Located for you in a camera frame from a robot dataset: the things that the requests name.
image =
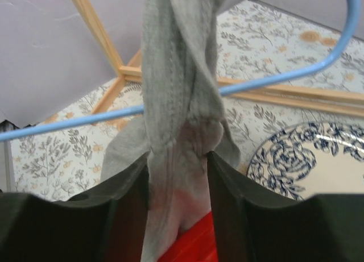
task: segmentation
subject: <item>floral tablecloth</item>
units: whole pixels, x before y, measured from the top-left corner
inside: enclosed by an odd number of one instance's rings
[[[301,68],[325,58],[339,37],[338,32],[252,1],[243,1],[218,19],[218,75],[253,80]],[[364,44],[353,39],[329,69],[288,84],[363,93],[363,76]],[[111,83],[44,122],[89,114]],[[233,136],[241,149],[242,168],[249,164],[258,147],[282,127],[326,120],[364,125],[362,119],[316,111],[231,98],[224,101]],[[141,85],[128,84],[110,109],[141,103]],[[48,200],[65,200],[98,184],[105,148],[128,119],[12,141],[16,190]]]

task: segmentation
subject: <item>plate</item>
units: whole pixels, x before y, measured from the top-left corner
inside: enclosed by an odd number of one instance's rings
[[[364,193],[364,128],[310,122],[270,137],[250,161],[247,176],[285,197]]]

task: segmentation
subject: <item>wall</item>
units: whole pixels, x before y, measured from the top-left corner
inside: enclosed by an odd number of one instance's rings
[[[143,0],[90,1],[126,63]],[[0,0],[0,14],[0,122],[41,122],[115,76],[71,0]]]
[[[260,0],[335,30],[342,31],[346,18],[345,0]],[[364,39],[364,9],[354,34]]]

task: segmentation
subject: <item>wooden rack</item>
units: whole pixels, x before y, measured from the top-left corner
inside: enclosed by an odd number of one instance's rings
[[[72,1],[117,75],[117,79],[92,111],[92,114],[102,113],[109,109],[118,97],[118,94],[125,87],[127,81],[142,82],[142,54],[139,50],[125,66],[89,0]],[[219,86],[225,86],[242,81],[244,80],[220,77],[218,84]],[[360,93],[272,85],[231,96],[260,103],[271,103],[364,118],[364,95]]]

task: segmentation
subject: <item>fabric fold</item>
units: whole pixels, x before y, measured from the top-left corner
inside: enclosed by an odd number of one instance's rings
[[[224,0],[146,0],[143,14],[144,116],[111,141],[101,180],[149,151],[151,207],[142,261],[155,262],[210,211],[206,154],[233,167],[231,138],[216,81],[216,11]]]

